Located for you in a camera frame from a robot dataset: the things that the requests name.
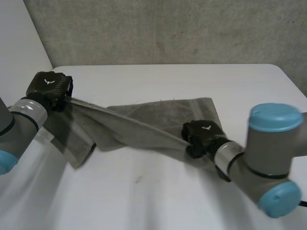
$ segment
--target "towel fold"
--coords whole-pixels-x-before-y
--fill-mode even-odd
[[[181,137],[191,120],[212,120],[221,125],[211,98],[171,100],[103,108],[67,97],[63,112],[52,112],[44,127],[55,137],[51,143],[73,168],[78,168],[95,145],[101,151],[131,146],[155,150],[195,167],[206,158],[190,159]]]

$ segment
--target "table surface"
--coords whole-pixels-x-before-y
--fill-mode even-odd
[[[274,65],[64,66],[54,71],[73,77],[74,97],[100,106],[211,97],[225,133],[241,145],[253,106],[277,102],[307,111],[307,98]],[[24,87],[31,78],[24,80]],[[307,200],[305,165],[307,157],[295,158],[291,178]],[[6,185],[0,189],[0,205],[9,210],[2,213],[0,226],[14,225],[12,229],[301,230],[307,226],[307,208],[271,219],[233,183],[157,152],[129,147],[111,152],[96,149],[86,164],[73,170],[51,144],[33,141],[0,184]],[[10,207],[16,199],[20,202]],[[18,221],[9,222],[17,214]]]

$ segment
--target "gray concrete wall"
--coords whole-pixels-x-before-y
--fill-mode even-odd
[[[24,0],[54,67],[271,63],[307,95],[306,0]]]

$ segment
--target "white wall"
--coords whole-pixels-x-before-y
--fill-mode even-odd
[[[37,72],[48,70],[52,66],[24,2],[0,0],[0,97],[12,105]]]

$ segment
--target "black band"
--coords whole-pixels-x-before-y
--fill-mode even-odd
[[[38,125],[37,125],[36,121],[32,117],[28,116],[27,114],[23,114],[23,113],[16,112],[16,111],[12,111],[11,114],[20,115],[20,116],[23,116],[23,117],[27,118],[29,121],[31,121],[33,123],[33,125],[36,128],[36,131],[38,132],[38,130],[39,130],[38,129]]]
[[[300,206],[302,207],[307,207],[307,202],[306,201],[301,201],[301,203],[299,203]]]
[[[248,165],[246,165],[248,170],[250,172],[252,172],[253,174],[256,174],[258,176],[261,176],[261,177],[264,177],[264,178],[269,178],[269,179],[275,179],[275,180],[279,180],[279,179],[284,179],[284,178],[287,178],[289,173],[286,173],[286,174],[281,174],[281,175],[267,175],[267,174],[263,174],[261,172],[258,172],[256,170],[253,170],[252,168],[250,168]]]
[[[15,118],[14,118],[14,116],[12,116],[12,117],[13,117],[13,120],[11,121],[11,123],[10,123],[4,130],[2,130],[2,131],[0,132],[0,136],[6,134],[6,133],[7,133],[8,131],[10,131],[11,128],[13,128],[13,126],[15,125]]]
[[[227,167],[227,174],[229,175],[229,171],[230,171],[230,168],[231,166],[233,165],[233,163],[241,156],[244,155],[244,152],[241,152],[241,153],[238,153],[233,159],[231,159],[231,161],[229,162],[228,164],[228,167]]]

